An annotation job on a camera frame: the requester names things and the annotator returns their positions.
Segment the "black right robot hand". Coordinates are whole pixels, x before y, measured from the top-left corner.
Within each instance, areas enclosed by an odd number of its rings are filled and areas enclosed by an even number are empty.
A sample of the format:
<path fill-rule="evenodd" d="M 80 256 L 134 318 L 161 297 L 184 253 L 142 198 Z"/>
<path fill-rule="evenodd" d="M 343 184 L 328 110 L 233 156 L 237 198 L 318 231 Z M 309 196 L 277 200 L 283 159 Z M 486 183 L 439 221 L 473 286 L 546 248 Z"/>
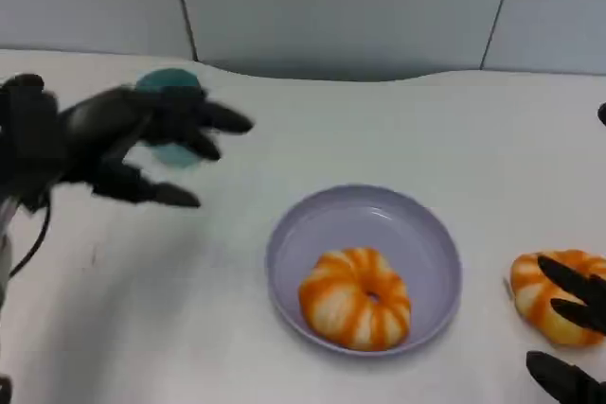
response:
<path fill-rule="evenodd" d="M 560 298 L 550 306 L 567 321 L 581 328 L 605 333 L 605 280 L 591 274 L 582 276 L 556 260 L 541 255 L 538 265 L 544 275 L 562 290 L 576 296 L 580 303 Z M 541 351 L 526 353 L 526 369 L 533 379 L 560 403 L 603 403 L 605 384 L 589 376 L 576 365 Z"/>

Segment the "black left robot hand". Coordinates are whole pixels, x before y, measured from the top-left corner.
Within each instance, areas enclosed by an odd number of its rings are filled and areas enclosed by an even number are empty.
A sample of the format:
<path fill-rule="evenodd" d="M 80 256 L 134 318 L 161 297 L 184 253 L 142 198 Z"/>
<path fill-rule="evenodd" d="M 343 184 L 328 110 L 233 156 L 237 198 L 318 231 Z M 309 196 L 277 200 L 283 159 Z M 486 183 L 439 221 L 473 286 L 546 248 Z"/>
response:
<path fill-rule="evenodd" d="M 153 202 L 198 208 L 198 197 L 171 183 L 155 183 L 124 158 L 138 142 L 176 145 L 217 162 L 222 154 L 210 132 L 245 134 L 246 115 L 210 100 L 196 87 L 169 86 L 157 92 L 116 87 L 61 113 L 68 161 L 61 181 L 87 184 L 92 193 L 122 202 Z"/>

